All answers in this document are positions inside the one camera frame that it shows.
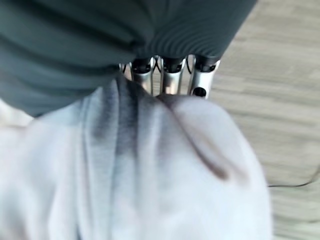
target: black cable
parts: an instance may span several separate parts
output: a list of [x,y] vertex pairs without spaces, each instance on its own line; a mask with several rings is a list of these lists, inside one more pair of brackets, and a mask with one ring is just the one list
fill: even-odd
[[126,68],[127,68],[127,64],[125,64],[124,67],[123,67],[123,70],[122,70],[122,73],[123,73],[123,74],[125,73]]
[[297,184],[297,185],[286,185],[286,184],[274,184],[273,185],[272,184],[272,185],[269,185],[268,187],[269,188],[301,188],[301,187],[305,187],[307,185],[313,184],[319,178],[320,178],[320,165],[316,169],[315,173],[311,176],[310,180],[305,183]]
[[159,73],[161,73],[161,69],[159,67],[159,64],[158,64],[158,59],[159,57],[158,56],[154,56],[154,60],[155,60],[155,63],[154,63],[154,66],[153,66],[153,72],[156,70],[156,68],[158,69]]
[[189,60],[188,60],[188,56],[185,59],[185,64],[186,64],[186,68],[188,69],[189,74],[192,74],[191,68],[189,66]]

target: silver metal rod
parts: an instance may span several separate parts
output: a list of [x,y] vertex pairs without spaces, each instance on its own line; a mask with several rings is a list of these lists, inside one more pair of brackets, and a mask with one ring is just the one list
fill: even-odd
[[146,73],[138,73],[132,66],[130,62],[130,70],[131,70],[131,79],[132,81],[140,84],[144,90],[146,90],[149,94],[153,95],[153,72],[155,66],[155,60],[152,57],[150,59],[150,70]]
[[195,68],[196,58],[193,59],[193,70],[190,77],[188,94],[208,99],[214,75],[220,65],[220,60],[215,63],[214,70],[210,72],[202,72]]
[[160,93],[177,95],[180,94],[183,71],[186,65],[186,59],[181,62],[181,69],[171,73],[165,70],[164,60],[161,58],[161,84]]

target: metal robotic gripper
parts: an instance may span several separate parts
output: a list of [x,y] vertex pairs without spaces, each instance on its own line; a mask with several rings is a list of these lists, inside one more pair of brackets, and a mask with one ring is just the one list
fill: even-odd
[[[184,69],[188,64],[187,58],[188,56],[180,58],[155,56],[136,59],[129,64],[131,79],[153,95],[153,74],[158,67],[161,75],[159,93],[180,95]],[[192,68],[187,66],[190,80],[186,94],[208,99],[219,64],[220,60],[215,57],[193,56]]]

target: white fabric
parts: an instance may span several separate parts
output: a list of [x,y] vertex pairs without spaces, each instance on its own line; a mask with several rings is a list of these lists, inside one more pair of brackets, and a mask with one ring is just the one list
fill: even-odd
[[219,106],[125,79],[0,129],[0,240],[271,240],[267,184]]
[[33,120],[32,117],[17,110],[0,99],[0,127],[20,126],[25,127]]

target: dark gray fabric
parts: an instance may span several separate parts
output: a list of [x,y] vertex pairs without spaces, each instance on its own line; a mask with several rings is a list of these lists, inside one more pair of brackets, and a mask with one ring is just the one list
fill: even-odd
[[32,116],[105,86],[119,63],[220,58],[256,0],[1,0],[0,98]]

